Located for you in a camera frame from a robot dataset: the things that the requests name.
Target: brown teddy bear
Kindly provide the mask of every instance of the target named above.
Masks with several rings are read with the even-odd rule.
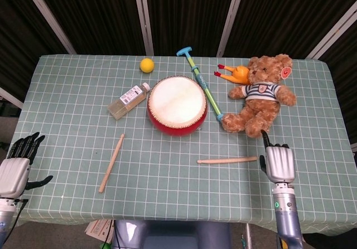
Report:
[[[245,107],[238,114],[222,117],[223,128],[236,133],[245,129],[251,138],[262,136],[260,130],[269,127],[280,111],[280,103],[294,106],[296,97],[287,86],[279,85],[292,70],[292,59],[285,54],[276,57],[253,57],[248,64],[250,85],[238,86],[229,91],[232,99],[246,98]]]

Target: red drum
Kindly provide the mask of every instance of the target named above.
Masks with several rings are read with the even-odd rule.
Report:
[[[171,76],[151,90],[147,110],[152,124],[174,136],[194,132],[205,120],[207,102],[202,88],[185,76]]]

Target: table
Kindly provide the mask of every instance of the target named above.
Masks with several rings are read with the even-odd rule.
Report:
[[[168,76],[192,77],[184,57],[153,57],[155,70],[139,70],[142,56],[42,56],[33,75],[13,142],[46,135],[30,180],[54,178],[26,192],[22,221],[78,224],[100,218],[248,222],[275,230],[273,184],[258,162],[198,165],[198,159],[264,154],[261,139],[228,134],[210,108],[200,131],[173,137],[153,128],[142,102],[116,121],[107,105],[134,85],[151,87]],[[246,58],[195,57],[223,112],[235,85],[213,75],[217,64],[246,65]],[[284,81],[297,105],[283,106],[269,133],[296,158],[295,192],[302,232],[338,234],[357,227],[357,172],[327,65],[294,60]],[[100,182],[125,133],[107,187]]]

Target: orange rubber chicken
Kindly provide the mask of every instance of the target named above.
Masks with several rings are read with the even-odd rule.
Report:
[[[232,72],[232,75],[222,75],[220,72],[214,72],[215,76],[222,77],[233,83],[249,85],[248,74],[249,69],[245,66],[228,67],[222,64],[218,64],[219,69],[226,69]]]

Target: red tag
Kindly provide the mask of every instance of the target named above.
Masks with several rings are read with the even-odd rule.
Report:
[[[259,93],[264,93],[267,89],[266,85],[259,85],[258,91]]]
[[[286,79],[288,76],[291,74],[291,68],[290,67],[284,67],[281,70],[281,78]]]

